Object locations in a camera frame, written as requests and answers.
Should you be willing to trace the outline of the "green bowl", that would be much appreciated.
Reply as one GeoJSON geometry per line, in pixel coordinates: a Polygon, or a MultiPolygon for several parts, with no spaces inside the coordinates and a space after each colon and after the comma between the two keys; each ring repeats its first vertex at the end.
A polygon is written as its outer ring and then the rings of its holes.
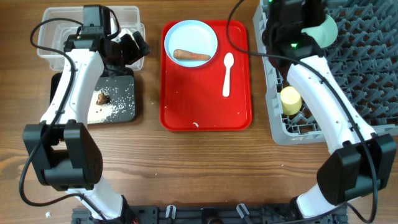
{"type": "Polygon", "coordinates": [[[326,48],[336,40],[338,28],[333,18],[327,14],[322,24],[304,28],[302,33],[311,36],[320,48],[326,48]]]}

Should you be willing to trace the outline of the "orange carrot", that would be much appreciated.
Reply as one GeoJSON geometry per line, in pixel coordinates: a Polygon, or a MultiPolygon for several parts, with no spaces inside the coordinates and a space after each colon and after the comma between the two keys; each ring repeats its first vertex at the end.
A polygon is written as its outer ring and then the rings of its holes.
{"type": "Polygon", "coordinates": [[[211,57],[206,54],[198,54],[194,52],[190,52],[187,50],[182,50],[182,49],[176,49],[173,52],[174,58],[177,60],[201,60],[201,61],[207,61],[211,57]]]}

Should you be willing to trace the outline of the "brown food scrap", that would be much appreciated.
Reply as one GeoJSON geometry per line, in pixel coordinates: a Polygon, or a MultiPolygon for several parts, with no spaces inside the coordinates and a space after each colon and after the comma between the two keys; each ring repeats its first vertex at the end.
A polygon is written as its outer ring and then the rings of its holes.
{"type": "Polygon", "coordinates": [[[106,93],[101,92],[98,95],[98,99],[96,100],[96,105],[100,105],[100,106],[101,105],[106,105],[109,102],[110,102],[110,97],[106,93]]]}

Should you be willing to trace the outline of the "large light blue plate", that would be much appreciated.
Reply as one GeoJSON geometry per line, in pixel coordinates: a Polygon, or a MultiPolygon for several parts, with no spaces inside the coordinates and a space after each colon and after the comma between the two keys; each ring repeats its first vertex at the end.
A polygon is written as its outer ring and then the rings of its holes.
{"type": "Polygon", "coordinates": [[[206,23],[196,20],[181,21],[173,25],[164,37],[164,50],[169,59],[187,68],[199,67],[209,62],[218,50],[215,31],[206,23]],[[207,55],[207,60],[179,59],[175,51],[207,55]]]}

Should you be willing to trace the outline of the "white rice pile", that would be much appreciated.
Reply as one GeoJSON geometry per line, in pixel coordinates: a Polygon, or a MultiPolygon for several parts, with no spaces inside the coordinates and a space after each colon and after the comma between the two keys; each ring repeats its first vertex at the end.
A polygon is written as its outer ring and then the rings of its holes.
{"type": "Polygon", "coordinates": [[[132,88],[97,88],[93,92],[88,112],[88,124],[118,123],[132,121],[136,115],[135,97],[132,88]],[[98,95],[104,92],[110,97],[106,105],[96,105],[98,95]]]}

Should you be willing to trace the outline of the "yellow plastic cup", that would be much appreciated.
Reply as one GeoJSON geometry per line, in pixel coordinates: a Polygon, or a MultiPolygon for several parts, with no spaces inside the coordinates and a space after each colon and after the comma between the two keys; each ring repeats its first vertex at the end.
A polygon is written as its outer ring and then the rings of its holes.
{"type": "Polygon", "coordinates": [[[290,116],[298,113],[302,107],[302,98],[299,92],[292,86],[282,89],[280,92],[283,114],[290,116]]]}

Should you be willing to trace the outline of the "white plastic spoon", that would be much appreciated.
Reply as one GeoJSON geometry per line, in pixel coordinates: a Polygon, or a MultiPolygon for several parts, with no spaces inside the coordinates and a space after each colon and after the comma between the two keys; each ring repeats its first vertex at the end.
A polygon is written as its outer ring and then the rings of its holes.
{"type": "Polygon", "coordinates": [[[231,52],[228,52],[225,55],[224,65],[225,65],[226,71],[225,71],[225,76],[224,76],[222,95],[224,97],[229,97],[230,83],[231,83],[231,67],[234,65],[234,56],[231,52]]]}

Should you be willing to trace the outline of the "white tissue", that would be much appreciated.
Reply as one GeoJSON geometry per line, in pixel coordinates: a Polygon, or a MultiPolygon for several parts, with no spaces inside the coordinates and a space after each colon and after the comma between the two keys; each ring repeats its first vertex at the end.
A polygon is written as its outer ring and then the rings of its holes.
{"type": "Polygon", "coordinates": [[[119,33],[118,37],[121,39],[125,35],[127,35],[133,39],[132,32],[129,29],[122,29],[121,32],[119,33]]]}

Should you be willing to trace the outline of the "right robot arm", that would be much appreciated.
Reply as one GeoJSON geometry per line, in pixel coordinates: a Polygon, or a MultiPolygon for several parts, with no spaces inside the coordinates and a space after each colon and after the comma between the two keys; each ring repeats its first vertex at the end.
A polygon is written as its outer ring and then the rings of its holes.
{"type": "Polygon", "coordinates": [[[325,8],[325,1],[271,0],[262,35],[272,66],[299,92],[330,152],[316,185],[296,198],[303,218],[377,195],[388,183],[397,150],[392,136],[378,135],[335,81],[322,50],[338,31],[325,8]]]}

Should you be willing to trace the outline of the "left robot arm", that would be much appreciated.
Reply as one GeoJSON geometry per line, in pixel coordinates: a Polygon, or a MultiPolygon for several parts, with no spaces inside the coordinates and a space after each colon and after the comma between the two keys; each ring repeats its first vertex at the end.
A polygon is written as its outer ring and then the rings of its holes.
{"type": "Polygon", "coordinates": [[[88,132],[88,113],[100,78],[121,78],[134,84],[131,65],[150,48],[140,32],[121,30],[114,11],[85,5],[78,29],[65,41],[65,64],[48,109],[37,124],[28,124],[23,141],[39,182],[75,197],[95,223],[138,223],[126,198],[102,175],[101,151],[88,132]]]}

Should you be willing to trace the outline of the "grey dishwasher rack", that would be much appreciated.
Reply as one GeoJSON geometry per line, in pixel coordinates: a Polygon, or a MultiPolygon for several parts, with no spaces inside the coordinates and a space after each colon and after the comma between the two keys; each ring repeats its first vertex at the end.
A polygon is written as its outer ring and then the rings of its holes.
{"type": "MultiPolygon", "coordinates": [[[[397,135],[397,1],[329,1],[325,11],[338,28],[334,43],[323,50],[336,82],[379,135],[397,135]]],[[[283,114],[280,91],[287,81],[267,58],[262,61],[274,142],[323,142],[306,105],[293,116],[283,114]]]]}

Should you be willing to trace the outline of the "black plastic tray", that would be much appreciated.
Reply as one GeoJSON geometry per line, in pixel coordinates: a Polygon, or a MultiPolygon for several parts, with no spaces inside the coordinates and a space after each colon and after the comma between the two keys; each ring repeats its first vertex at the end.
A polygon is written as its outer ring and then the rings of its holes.
{"type": "Polygon", "coordinates": [[[88,112],[88,124],[124,123],[136,118],[134,73],[115,77],[100,77],[95,86],[88,112]],[[97,105],[103,93],[108,102],[97,105]]]}

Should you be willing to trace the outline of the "clear plastic bin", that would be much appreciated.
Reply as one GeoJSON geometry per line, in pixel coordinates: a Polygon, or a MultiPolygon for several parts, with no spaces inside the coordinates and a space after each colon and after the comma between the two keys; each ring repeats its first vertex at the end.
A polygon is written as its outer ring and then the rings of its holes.
{"type": "MultiPolygon", "coordinates": [[[[140,11],[136,6],[110,6],[118,18],[122,29],[131,33],[140,32],[145,37],[145,27],[141,23],[140,11]]],[[[50,7],[44,11],[43,20],[53,18],[67,18],[78,22],[83,21],[83,7],[50,7]]],[[[62,51],[63,44],[69,35],[75,34],[78,24],[68,21],[53,21],[40,27],[38,44],[62,51]]],[[[46,59],[53,71],[61,72],[64,68],[65,59],[62,55],[47,50],[39,49],[37,55],[46,59]]]]}

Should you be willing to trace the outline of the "red serving tray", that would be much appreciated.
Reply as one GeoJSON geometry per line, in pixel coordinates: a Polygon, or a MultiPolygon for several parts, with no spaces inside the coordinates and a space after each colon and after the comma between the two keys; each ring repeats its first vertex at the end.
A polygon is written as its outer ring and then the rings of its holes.
{"type": "Polygon", "coordinates": [[[240,131],[252,121],[250,68],[246,27],[239,21],[202,21],[218,38],[218,50],[206,64],[187,68],[177,65],[165,53],[164,37],[176,23],[162,30],[160,69],[160,122],[169,131],[240,131]],[[222,95],[225,76],[224,57],[231,52],[229,97],[222,95]]]}

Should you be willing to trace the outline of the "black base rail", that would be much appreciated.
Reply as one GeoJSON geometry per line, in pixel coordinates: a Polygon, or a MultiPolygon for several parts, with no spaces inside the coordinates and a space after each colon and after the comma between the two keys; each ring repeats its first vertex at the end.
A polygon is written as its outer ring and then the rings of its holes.
{"type": "Polygon", "coordinates": [[[143,224],[206,224],[206,223],[324,223],[348,224],[345,207],[318,219],[304,220],[287,203],[250,207],[167,207],[132,206],[131,210],[143,224]]]}

